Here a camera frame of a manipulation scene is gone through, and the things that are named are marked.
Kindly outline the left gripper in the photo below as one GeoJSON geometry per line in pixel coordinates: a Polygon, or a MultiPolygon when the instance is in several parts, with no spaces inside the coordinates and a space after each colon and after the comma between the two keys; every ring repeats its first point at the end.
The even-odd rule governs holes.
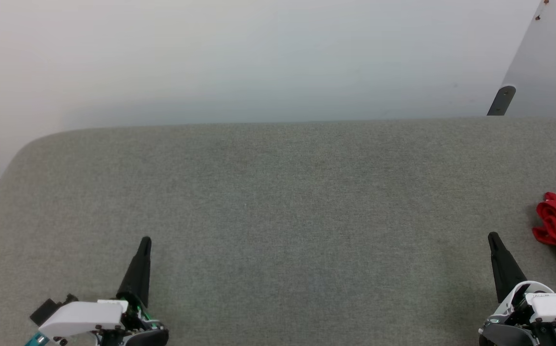
{"type": "Polygon", "coordinates": [[[72,337],[89,334],[96,346],[165,346],[169,331],[149,317],[152,239],[141,239],[119,286],[116,298],[64,302],[45,300],[37,309],[37,344],[66,346],[72,337]]]}

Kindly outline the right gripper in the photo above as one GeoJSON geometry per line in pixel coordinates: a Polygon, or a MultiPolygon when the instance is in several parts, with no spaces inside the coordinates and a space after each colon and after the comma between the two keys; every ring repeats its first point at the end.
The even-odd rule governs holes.
{"type": "Polygon", "coordinates": [[[497,232],[487,235],[499,306],[479,329],[480,346],[556,346],[556,293],[527,281],[497,232]]]}

